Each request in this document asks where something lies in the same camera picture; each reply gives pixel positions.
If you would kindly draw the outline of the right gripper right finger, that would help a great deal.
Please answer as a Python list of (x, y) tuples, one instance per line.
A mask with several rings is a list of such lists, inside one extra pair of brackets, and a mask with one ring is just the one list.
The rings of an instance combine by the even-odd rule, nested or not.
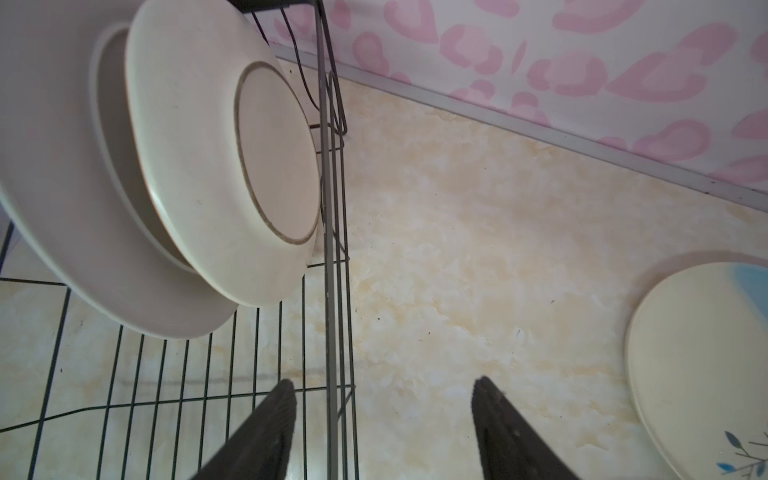
[(484, 478), (578, 479), (490, 378), (475, 381), (471, 411)]

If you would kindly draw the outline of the white green-rimmed plate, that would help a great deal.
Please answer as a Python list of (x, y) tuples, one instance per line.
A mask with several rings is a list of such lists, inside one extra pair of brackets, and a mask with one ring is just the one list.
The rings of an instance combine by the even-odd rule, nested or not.
[(136, 1), (1, 5), (1, 203), (90, 305), (159, 338), (222, 326), (236, 304), (174, 245), (138, 161), (124, 54)]

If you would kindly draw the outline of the black wire dish rack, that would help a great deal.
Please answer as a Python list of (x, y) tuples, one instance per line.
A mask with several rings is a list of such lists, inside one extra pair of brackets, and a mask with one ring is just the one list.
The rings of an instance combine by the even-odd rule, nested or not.
[(73, 296), (163, 339), (277, 301), (315, 177), (272, 40), (224, 1), (1, 5), (1, 226), (57, 275), (1, 288), (1, 416), (44, 417)]

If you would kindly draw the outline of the star patterned plate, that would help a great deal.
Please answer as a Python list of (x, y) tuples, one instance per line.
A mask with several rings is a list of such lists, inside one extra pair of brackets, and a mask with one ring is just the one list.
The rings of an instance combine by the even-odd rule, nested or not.
[(226, 1), (147, 1), (126, 47), (141, 170), (182, 255), (227, 298), (283, 300), (320, 219), (306, 115), (257, 29)]

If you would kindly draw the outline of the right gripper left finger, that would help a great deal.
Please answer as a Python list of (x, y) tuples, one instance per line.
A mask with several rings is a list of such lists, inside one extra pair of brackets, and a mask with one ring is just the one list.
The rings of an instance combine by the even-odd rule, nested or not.
[(285, 479), (296, 410), (294, 385), (283, 379), (193, 479)]

